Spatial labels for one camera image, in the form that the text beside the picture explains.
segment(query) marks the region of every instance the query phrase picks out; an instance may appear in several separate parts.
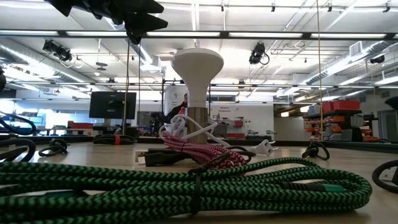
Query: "white wall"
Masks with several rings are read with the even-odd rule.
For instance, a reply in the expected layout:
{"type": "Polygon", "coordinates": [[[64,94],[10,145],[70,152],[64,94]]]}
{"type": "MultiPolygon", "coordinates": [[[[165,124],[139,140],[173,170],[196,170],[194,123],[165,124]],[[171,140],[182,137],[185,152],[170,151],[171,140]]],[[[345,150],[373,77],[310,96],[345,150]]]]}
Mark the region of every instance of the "white wall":
{"type": "Polygon", "coordinates": [[[308,141],[303,118],[275,118],[276,141],[308,141]]]}
{"type": "Polygon", "coordinates": [[[274,130],[274,106],[268,104],[211,104],[210,116],[220,113],[221,118],[244,117],[246,132],[248,129],[266,134],[267,130],[274,130]]]}

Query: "coiled cable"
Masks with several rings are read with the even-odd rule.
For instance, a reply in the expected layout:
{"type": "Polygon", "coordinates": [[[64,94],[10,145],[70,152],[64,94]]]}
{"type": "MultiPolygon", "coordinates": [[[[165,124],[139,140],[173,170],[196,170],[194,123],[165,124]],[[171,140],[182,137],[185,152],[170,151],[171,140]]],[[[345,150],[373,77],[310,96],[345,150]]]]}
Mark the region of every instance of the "coiled cable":
{"type": "Polygon", "coordinates": [[[17,119],[19,119],[21,121],[24,121],[24,122],[28,123],[32,127],[32,129],[29,132],[27,132],[27,133],[22,132],[22,131],[17,131],[14,128],[12,128],[11,126],[9,126],[3,119],[0,118],[0,124],[3,125],[10,132],[15,133],[15,134],[25,135],[25,136],[34,134],[36,132],[36,125],[33,122],[29,121],[28,119],[22,118],[20,116],[14,115],[14,114],[5,113],[5,112],[2,112],[2,111],[0,111],[0,113],[5,114],[7,116],[10,116],[12,118],[17,118],[17,119]]]}
{"type": "Polygon", "coordinates": [[[0,141],[0,147],[6,147],[11,145],[18,145],[22,147],[18,147],[16,149],[10,150],[8,152],[0,154],[0,161],[13,161],[17,157],[19,157],[22,153],[27,151],[25,157],[23,157],[20,161],[21,162],[29,162],[36,151],[36,145],[33,141],[29,139],[8,139],[0,141]]]}
{"type": "Polygon", "coordinates": [[[12,185],[0,189],[1,223],[144,223],[192,213],[195,201],[197,209],[202,211],[344,212],[365,206],[372,193],[369,182],[357,174],[322,169],[296,157],[207,171],[201,176],[3,162],[0,176],[0,185],[12,185]],[[282,164],[304,166],[243,175],[282,164]],[[294,183],[300,180],[318,181],[294,183]],[[14,197],[64,189],[104,192],[86,196],[58,192],[55,196],[14,197]]]}
{"type": "Polygon", "coordinates": [[[329,154],[328,149],[321,142],[318,142],[318,141],[311,141],[309,147],[307,147],[305,152],[303,152],[303,154],[301,155],[301,157],[303,159],[307,158],[308,156],[317,157],[317,158],[322,159],[324,161],[327,161],[328,159],[330,159],[330,154],[329,154]],[[324,150],[324,152],[326,154],[326,157],[318,155],[319,147],[321,147],[324,150]]]}
{"type": "Polygon", "coordinates": [[[110,145],[129,145],[137,143],[137,140],[131,136],[123,136],[118,134],[104,134],[94,137],[94,144],[110,144],[110,145]]]}
{"type": "Polygon", "coordinates": [[[63,139],[52,139],[50,141],[50,147],[46,147],[39,151],[39,156],[41,157],[50,157],[55,156],[57,154],[63,153],[65,155],[68,154],[68,144],[63,139]]]}
{"type": "Polygon", "coordinates": [[[385,171],[388,168],[391,167],[397,167],[398,169],[398,160],[396,161],[390,161],[390,162],[386,162],[385,164],[381,164],[378,168],[376,168],[373,173],[372,173],[372,180],[373,182],[381,187],[384,190],[388,190],[392,193],[398,194],[398,180],[393,180],[393,182],[395,181],[394,184],[396,184],[396,186],[390,185],[390,184],[386,184],[383,181],[380,180],[380,174],[385,171]]]}

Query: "ceiling pipe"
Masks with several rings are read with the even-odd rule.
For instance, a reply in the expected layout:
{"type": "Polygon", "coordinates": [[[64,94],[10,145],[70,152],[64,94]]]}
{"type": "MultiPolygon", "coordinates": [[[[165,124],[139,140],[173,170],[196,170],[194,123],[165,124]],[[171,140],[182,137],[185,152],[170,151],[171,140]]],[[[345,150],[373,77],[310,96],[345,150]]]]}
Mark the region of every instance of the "ceiling pipe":
{"type": "MultiPolygon", "coordinates": [[[[94,80],[75,72],[70,68],[66,68],[60,64],[60,62],[54,61],[48,57],[45,57],[26,46],[23,46],[9,38],[0,39],[0,49],[5,50],[10,55],[24,59],[32,68],[35,73],[42,76],[52,76],[52,75],[65,75],[75,82],[95,82],[94,80]]],[[[103,86],[98,86],[101,90],[113,91],[112,89],[103,86]]]]}
{"type": "MultiPolygon", "coordinates": [[[[299,9],[303,8],[305,3],[307,3],[308,0],[304,0],[304,2],[301,4],[301,6],[299,7],[299,9]]],[[[291,23],[293,22],[293,20],[296,18],[298,12],[296,12],[292,18],[290,18],[290,21],[288,21],[288,23],[286,23],[283,31],[285,32],[287,30],[287,28],[291,25],[291,23]]],[[[269,46],[266,54],[268,54],[271,51],[271,48],[273,48],[275,46],[275,44],[278,42],[278,40],[274,40],[274,42],[271,44],[271,46],[269,46]]],[[[264,65],[261,65],[256,71],[258,71],[260,68],[264,68],[264,65]]],[[[245,81],[247,81],[248,79],[250,79],[251,75],[253,74],[253,72],[255,71],[256,68],[252,69],[250,74],[246,77],[245,81]]]]}
{"type": "MultiPolygon", "coordinates": [[[[348,8],[341,13],[334,21],[332,21],[328,27],[326,27],[323,31],[326,32],[328,31],[330,28],[332,28],[338,21],[340,21],[343,17],[345,17],[350,11],[352,11],[355,8],[355,5],[357,4],[358,0],[355,0],[354,2],[351,3],[351,5],[348,6],[348,8]]],[[[293,60],[295,57],[297,57],[299,54],[301,54],[301,52],[303,52],[307,46],[310,46],[313,43],[313,41],[310,41],[309,43],[307,43],[306,45],[304,45],[302,48],[300,48],[300,50],[293,55],[293,57],[291,57],[289,60],[293,60]]]]}
{"type": "MultiPolygon", "coordinates": [[[[307,76],[308,78],[304,80],[302,83],[299,83],[299,85],[312,85],[315,82],[319,81],[321,78],[323,79],[338,72],[341,72],[344,69],[347,69],[350,66],[358,63],[359,61],[384,55],[389,51],[389,49],[395,47],[397,43],[398,43],[397,41],[379,41],[376,43],[370,41],[363,42],[364,50],[362,50],[362,52],[359,55],[351,57],[350,53],[347,52],[344,55],[324,65],[321,69],[321,75],[319,74],[319,71],[316,70],[310,73],[307,76]]],[[[286,88],[284,90],[281,90],[278,93],[277,97],[284,95],[291,95],[292,93],[298,91],[299,89],[300,89],[299,87],[286,88]]]]}

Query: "red container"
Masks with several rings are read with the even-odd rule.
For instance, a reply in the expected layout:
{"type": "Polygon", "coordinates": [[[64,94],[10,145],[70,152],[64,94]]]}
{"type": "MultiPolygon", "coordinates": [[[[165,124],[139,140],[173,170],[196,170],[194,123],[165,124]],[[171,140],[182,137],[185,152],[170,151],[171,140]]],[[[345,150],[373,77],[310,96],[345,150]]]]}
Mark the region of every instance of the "red container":
{"type": "Polygon", "coordinates": [[[91,123],[72,123],[72,129],[93,129],[94,124],[91,123]]]}
{"type": "Polygon", "coordinates": [[[322,103],[322,111],[332,111],[333,110],[333,102],[324,102],[322,103]]]}
{"type": "Polygon", "coordinates": [[[242,139],[244,138],[244,134],[243,133],[235,134],[235,138],[242,139]]]}
{"type": "Polygon", "coordinates": [[[359,110],[358,100],[339,100],[333,102],[334,110],[359,110]]]}
{"type": "Polygon", "coordinates": [[[243,121],[235,121],[235,126],[236,126],[237,128],[242,127],[242,126],[243,126],[243,121]]]}

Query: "duct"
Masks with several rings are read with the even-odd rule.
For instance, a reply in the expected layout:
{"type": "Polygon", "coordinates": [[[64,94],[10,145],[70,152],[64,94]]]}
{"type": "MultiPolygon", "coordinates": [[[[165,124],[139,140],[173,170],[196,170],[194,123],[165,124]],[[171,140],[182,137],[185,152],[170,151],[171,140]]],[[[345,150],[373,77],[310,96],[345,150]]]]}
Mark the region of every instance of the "duct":
{"type": "MultiPolygon", "coordinates": [[[[18,44],[11,39],[0,39],[0,50],[7,52],[7,54],[12,55],[14,58],[19,58],[19,61],[25,61],[26,63],[24,64],[29,64],[30,70],[43,77],[48,76],[51,78],[53,75],[59,75],[61,78],[63,76],[71,78],[74,82],[95,82],[94,80],[85,77],[84,75],[75,72],[72,69],[64,67],[59,62],[56,62],[48,57],[44,58],[43,55],[28,49],[26,46],[18,44]]],[[[97,88],[104,91],[113,91],[106,86],[98,86],[97,88]]]]}
{"type": "MultiPolygon", "coordinates": [[[[314,71],[308,75],[309,78],[307,78],[299,85],[312,85],[315,82],[319,81],[321,78],[323,79],[329,77],[330,75],[336,74],[343,71],[344,69],[349,68],[356,62],[384,55],[388,53],[391,48],[395,48],[395,46],[397,46],[397,43],[397,41],[379,41],[376,43],[372,41],[365,41],[363,42],[363,50],[360,54],[352,57],[350,55],[350,52],[345,53],[344,55],[334,59],[333,61],[323,66],[323,68],[321,69],[321,75],[319,74],[318,70],[314,71]]],[[[283,95],[291,95],[299,89],[300,88],[298,87],[292,87],[280,90],[278,91],[277,97],[283,95]]]]}
{"type": "Polygon", "coordinates": [[[0,48],[0,63],[14,63],[14,64],[23,64],[27,65],[27,61],[18,57],[17,55],[12,55],[3,48],[0,48]]]}

